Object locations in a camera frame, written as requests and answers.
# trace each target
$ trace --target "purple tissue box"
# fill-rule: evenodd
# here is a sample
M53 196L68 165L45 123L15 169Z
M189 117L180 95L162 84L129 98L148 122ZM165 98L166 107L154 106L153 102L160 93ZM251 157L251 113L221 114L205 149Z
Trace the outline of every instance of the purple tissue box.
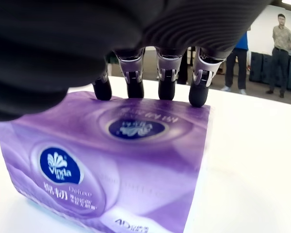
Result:
M74 92L0 123L15 188L93 232L183 233L210 108Z

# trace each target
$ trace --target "white table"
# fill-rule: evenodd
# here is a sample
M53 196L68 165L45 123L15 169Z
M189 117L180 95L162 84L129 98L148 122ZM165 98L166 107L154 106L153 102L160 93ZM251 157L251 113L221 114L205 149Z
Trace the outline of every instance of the white table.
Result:
M126 98L124 79L110 79L113 95ZM157 82L144 87L158 99ZM177 85L174 100L188 101L189 88ZM291 105L215 90L206 104L213 125L192 232L291 233ZM31 232L87 231L17 193L0 151L0 233Z

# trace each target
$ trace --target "robotic hand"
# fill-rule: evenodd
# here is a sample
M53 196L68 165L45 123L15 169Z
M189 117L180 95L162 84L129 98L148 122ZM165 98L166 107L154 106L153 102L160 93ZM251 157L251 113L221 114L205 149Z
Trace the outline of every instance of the robotic hand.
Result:
M122 73L127 83L129 98L143 98L142 83L144 48L131 51L116 51ZM179 72L183 50L156 48L157 70L159 73L159 97L161 100L173 100L175 96L176 77ZM193 80L189 93L192 106L201 107L205 104L208 88L224 59L208 57L198 47L193 68ZM99 100L110 100L111 86L107 70L93 83L96 97Z
M47 110L70 87L111 98L114 51L129 98L142 98L143 54L157 48L159 97L172 100L184 51L196 46L190 103L201 107L219 65L271 0L0 0L0 121Z

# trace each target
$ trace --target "blue oval logo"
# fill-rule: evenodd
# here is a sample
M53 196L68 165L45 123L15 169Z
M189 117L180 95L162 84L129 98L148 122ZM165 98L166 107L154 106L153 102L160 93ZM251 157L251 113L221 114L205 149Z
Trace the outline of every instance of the blue oval logo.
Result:
M149 120L120 119L109 126L109 132L123 139L142 139L162 133L166 127Z
M55 183L81 182L81 171L67 152L59 148L45 149L40 156L43 173Z

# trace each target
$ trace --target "black glove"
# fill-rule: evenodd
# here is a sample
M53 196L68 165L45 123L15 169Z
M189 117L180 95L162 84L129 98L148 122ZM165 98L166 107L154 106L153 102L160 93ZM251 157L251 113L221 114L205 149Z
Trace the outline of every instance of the black glove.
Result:
M198 45L225 57L270 0L0 0L0 120L92 83L112 50Z

